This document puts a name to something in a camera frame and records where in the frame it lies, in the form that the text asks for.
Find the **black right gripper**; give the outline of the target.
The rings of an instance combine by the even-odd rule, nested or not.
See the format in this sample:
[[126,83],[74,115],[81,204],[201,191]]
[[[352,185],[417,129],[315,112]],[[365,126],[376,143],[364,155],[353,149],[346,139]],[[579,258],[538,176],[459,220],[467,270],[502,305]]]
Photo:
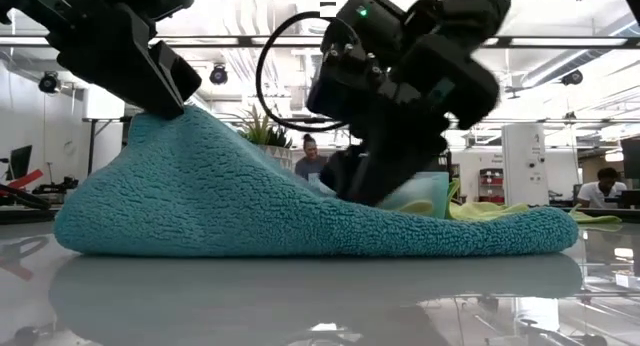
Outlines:
[[[350,130],[359,137],[391,122],[433,120],[451,113],[466,130],[495,107],[499,85],[459,40],[436,33],[363,37],[367,52],[367,89],[360,95]],[[447,148],[439,134],[406,143],[386,140],[350,145],[334,152],[319,174],[339,198],[376,206]]]

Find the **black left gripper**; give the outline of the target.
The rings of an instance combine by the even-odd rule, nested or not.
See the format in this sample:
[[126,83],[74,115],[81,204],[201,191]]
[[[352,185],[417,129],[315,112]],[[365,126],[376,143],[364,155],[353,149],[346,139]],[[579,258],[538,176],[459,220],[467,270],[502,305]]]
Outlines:
[[165,0],[29,0],[57,61],[75,76],[164,119],[184,113],[202,80],[164,41],[149,41]]

